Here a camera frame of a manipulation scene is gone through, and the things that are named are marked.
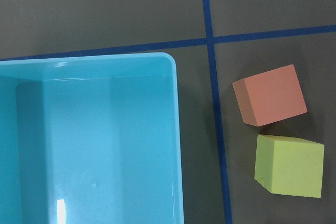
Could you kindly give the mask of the orange foam block left side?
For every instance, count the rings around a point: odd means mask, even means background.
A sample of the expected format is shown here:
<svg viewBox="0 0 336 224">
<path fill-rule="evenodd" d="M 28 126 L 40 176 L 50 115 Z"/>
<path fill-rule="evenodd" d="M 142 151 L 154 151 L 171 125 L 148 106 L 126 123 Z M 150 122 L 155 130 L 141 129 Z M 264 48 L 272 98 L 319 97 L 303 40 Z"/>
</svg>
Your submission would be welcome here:
<svg viewBox="0 0 336 224">
<path fill-rule="evenodd" d="M 232 85 L 245 124 L 259 127 L 308 112 L 294 65 L 243 78 Z"/>
</svg>

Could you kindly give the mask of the yellow foam block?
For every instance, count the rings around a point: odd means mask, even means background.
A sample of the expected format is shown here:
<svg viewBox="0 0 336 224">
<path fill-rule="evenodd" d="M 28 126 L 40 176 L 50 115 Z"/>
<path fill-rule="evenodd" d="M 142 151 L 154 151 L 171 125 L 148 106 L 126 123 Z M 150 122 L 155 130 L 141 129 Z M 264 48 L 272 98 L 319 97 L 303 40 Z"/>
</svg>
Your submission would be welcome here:
<svg viewBox="0 0 336 224">
<path fill-rule="evenodd" d="M 257 136 L 254 179 L 272 194 L 321 198 L 324 145 L 296 137 Z"/>
</svg>

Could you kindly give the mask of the blue plastic bin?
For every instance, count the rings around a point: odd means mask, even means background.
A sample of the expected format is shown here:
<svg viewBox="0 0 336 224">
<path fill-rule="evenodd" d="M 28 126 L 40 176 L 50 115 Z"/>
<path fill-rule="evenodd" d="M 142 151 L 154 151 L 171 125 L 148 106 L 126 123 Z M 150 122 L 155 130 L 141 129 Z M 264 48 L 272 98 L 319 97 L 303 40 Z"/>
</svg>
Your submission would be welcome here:
<svg viewBox="0 0 336 224">
<path fill-rule="evenodd" d="M 1 62 L 1 223 L 183 223 L 166 53 Z"/>
</svg>

